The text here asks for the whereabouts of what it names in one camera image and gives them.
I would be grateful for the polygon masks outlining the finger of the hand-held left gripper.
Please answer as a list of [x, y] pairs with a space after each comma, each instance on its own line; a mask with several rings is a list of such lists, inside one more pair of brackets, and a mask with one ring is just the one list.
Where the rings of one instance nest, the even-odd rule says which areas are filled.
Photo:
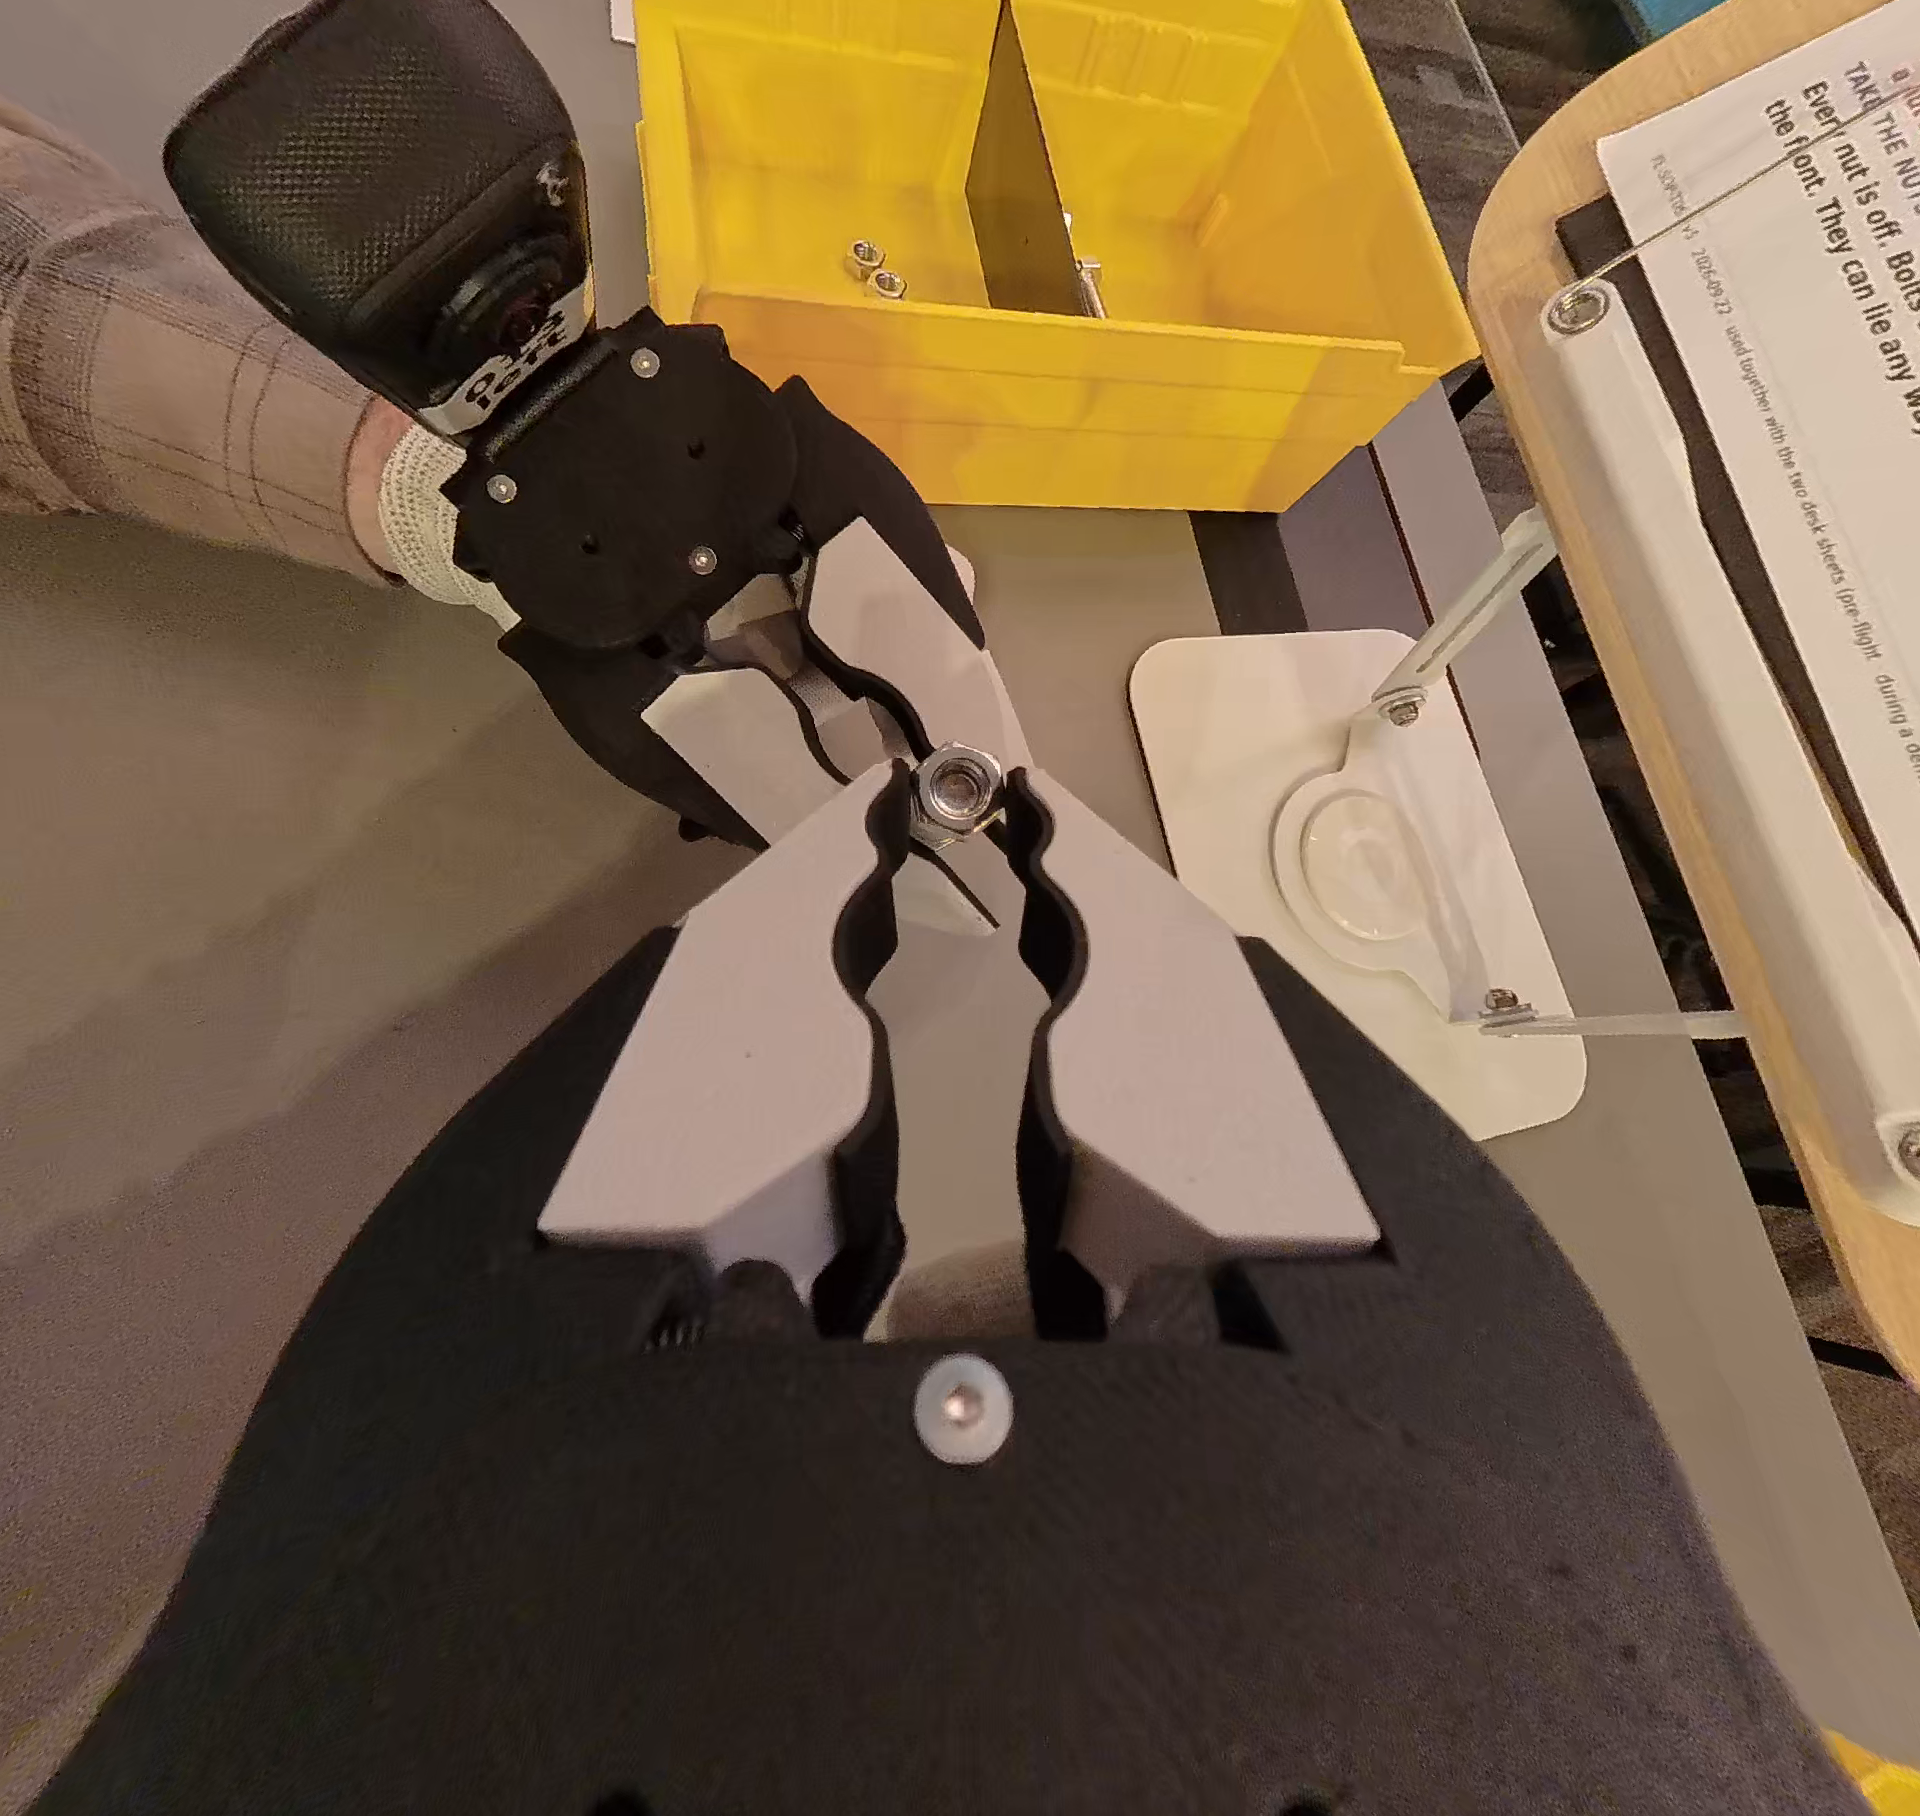
[[904, 755], [895, 716], [802, 649], [738, 644], [636, 700], [636, 751], [677, 810], [749, 849], [779, 845], [842, 789]]
[[1028, 738], [997, 669], [866, 521], [830, 537], [807, 570], [807, 651], [844, 693], [875, 700], [919, 759], [973, 749], [1003, 773]]

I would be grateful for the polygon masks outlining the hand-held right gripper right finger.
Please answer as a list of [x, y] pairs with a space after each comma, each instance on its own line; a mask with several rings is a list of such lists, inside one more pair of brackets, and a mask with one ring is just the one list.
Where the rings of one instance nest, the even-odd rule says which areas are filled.
[[1041, 771], [1004, 797], [1047, 1006], [1016, 1138], [1035, 1333], [1105, 1339], [1149, 1277], [1381, 1252], [1245, 940]]

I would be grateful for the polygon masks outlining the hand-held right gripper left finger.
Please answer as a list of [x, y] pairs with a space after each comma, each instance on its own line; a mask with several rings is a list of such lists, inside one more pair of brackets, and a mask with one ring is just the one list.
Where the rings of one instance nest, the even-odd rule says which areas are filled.
[[860, 1341], [904, 1258], [900, 1119], [870, 993], [898, 950], [902, 762], [862, 773], [661, 933], [635, 1024], [541, 1234], [711, 1277], [779, 1268], [826, 1339]]

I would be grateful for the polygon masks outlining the yellow bin with divider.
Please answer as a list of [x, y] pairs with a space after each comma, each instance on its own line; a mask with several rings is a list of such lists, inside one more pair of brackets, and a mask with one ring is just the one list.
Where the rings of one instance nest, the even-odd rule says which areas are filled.
[[653, 309], [802, 379], [938, 507], [1284, 510], [1477, 359], [1347, 0], [1015, 10], [1107, 319], [990, 309], [998, 0], [633, 0]]

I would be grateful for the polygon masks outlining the person's left forearm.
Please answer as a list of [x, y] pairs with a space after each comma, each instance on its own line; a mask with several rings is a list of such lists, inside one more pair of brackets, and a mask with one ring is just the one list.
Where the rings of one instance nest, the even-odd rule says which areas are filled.
[[5, 102], [5, 515], [100, 515], [394, 582], [378, 489], [406, 430], [183, 219]]

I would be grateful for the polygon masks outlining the white board stand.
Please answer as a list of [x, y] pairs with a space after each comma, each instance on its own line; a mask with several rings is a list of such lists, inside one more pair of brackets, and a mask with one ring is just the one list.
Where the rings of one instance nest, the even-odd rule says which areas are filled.
[[1191, 637], [1128, 703], [1172, 868], [1474, 1140], [1582, 1099], [1586, 1043], [1746, 1036], [1737, 1013], [1576, 1014], [1451, 670], [1556, 558], [1541, 510], [1418, 638]]

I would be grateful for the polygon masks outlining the dark bin divider panel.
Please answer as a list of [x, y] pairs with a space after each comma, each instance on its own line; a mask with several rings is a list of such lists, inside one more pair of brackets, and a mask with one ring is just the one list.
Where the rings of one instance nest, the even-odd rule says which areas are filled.
[[1015, 0], [998, 0], [967, 175], [967, 208], [992, 310], [1089, 317]]

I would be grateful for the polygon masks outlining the printed instruction sheet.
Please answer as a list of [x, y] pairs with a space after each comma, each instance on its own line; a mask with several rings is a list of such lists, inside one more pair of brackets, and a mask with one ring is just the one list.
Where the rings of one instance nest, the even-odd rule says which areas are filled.
[[1919, 884], [1919, 0], [1596, 145], [1884, 889]]

